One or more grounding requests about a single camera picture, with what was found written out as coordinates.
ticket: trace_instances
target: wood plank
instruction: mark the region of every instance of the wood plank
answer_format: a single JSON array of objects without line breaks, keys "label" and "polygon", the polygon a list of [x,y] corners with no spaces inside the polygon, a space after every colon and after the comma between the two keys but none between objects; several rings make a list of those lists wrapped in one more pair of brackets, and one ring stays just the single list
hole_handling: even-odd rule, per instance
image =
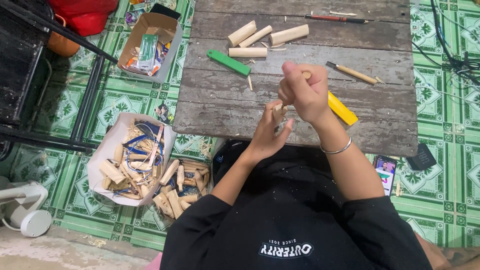
[{"label": "wood plank", "polygon": [[[250,75],[248,81],[231,72],[184,69],[178,101],[223,104],[262,109],[278,99],[280,76]],[[358,117],[412,121],[417,118],[414,86],[374,86],[363,82],[330,80],[329,90]]]},{"label": "wood plank", "polygon": [[[206,56],[209,49],[228,53],[226,40],[191,38],[184,68],[226,71],[222,65],[210,61]],[[285,61],[325,65],[327,61],[344,65],[370,77],[378,76],[388,84],[413,84],[413,58],[411,52],[373,49],[326,47],[286,44],[284,51],[269,51],[266,58],[252,64],[252,73],[281,75]],[[328,78],[358,80],[340,71],[327,67]]]},{"label": "wood plank", "polygon": [[[234,29],[253,20],[256,22],[257,29],[271,25],[273,32],[308,24],[309,35],[293,41],[294,44],[412,51],[408,24],[370,22],[367,25],[361,25],[308,20],[302,17],[288,17],[284,22],[283,16],[274,15],[195,11],[190,38],[225,39]],[[212,27],[212,25],[221,25],[221,27]],[[268,38],[262,38],[260,41],[267,42]]]},{"label": "wood plank", "polygon": [[[184,134],[251,139],[262,113],[263,109],[258,108],[179,101],[173,130]],[[288,144],[318,147],[318,135],[309,123],[303,122],[291,111],[287,113],[287,118],[295,118]],[[348,129],[348,134],[366,153],[394,156],[417,154],[416,122],[359,117]]]},{"label": "wood plank", "polygon": [[304,16],[310,14],[310,11],[315,15],[327,15],[330,11],[335,11],[357,13],[355,18],[372,21],[410,23],[409,0],[198,0],[195,12],[199,11],[293,16]]}]

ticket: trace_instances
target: smartphone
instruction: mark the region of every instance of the smartphone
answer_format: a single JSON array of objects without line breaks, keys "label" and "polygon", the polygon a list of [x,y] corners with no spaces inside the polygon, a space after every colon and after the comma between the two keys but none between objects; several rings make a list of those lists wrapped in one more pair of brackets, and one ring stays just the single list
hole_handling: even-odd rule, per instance
[{"label": "smartphone", "polygon": [[393,180],[395,177],[397,160],[386,156],[377,155],[373,160],[373,167],[378,173],[384,185],[386,196],[392,193]]}]

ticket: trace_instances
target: bracelet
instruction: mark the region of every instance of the bracelet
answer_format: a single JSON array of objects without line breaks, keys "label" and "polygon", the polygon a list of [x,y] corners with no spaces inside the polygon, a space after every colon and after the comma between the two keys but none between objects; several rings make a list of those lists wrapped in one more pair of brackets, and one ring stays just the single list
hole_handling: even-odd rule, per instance
[{"label": "bracelet", "polygon": [[347,148],[352,144],[352,137],[350,136],[350,140],[348,141],[347,143],[347,146],[345,146],[343,149],[340,149],[338,151],[333,151],[333,152],[328,152],[328,151],[325,151],[324,148],[322,147],[322,143],[320,143],[320,150],[325,153],[325,154],[338,154],[340,152],[343,152],[345,150],[347,150]]}]

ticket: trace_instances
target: concrete floor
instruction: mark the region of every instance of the concrete floor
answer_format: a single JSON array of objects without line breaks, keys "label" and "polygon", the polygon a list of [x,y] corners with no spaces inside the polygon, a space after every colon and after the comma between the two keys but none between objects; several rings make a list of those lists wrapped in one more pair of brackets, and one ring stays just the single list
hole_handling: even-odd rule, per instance
[{"label": "concrete floor", "polygon": [[103,239],[52,226],[46,235],[24,237],[20,232],[0,227],[2,269],[28,270],[141,270],[158,251],[133,247],[126,242]]}]

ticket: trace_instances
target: sleeve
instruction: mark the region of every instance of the sleeve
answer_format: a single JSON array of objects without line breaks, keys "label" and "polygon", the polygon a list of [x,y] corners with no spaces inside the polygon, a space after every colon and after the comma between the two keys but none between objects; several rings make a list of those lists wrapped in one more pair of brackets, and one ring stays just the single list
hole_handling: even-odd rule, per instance
[{"label": "sleeve", "polygon": [[200,269],[217,228],[231,206],[213,195],[200,198],[173,222],[160,270]]},{"label": "sleeve", "polygon": [[432,269],[412,228],[400,218],[390,197],[349,201],[342,212],[348,234],[376,269]]}]

